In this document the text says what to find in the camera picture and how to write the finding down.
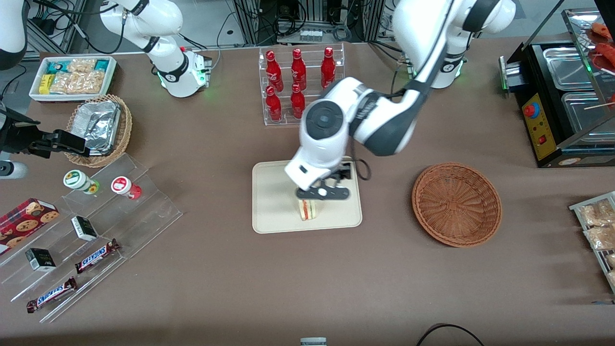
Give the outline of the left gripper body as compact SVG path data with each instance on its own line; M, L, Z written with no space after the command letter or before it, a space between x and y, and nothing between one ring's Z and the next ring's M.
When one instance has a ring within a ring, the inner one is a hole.
M294 157L284 167L284 172L292 182L303 191L308 191L321 179L325 179L340 165L344 155L325 157L317 156L317 152L311 152L307 148L299 148Z

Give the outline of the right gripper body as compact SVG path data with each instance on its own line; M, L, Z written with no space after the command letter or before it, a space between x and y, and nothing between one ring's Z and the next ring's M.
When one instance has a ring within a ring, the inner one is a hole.
M38 129L39 121L13 110L1 110L4 122L1 126L1 151L10 154L23 153L49 159L48 149L39 149L37 145L46 144L47 132Z

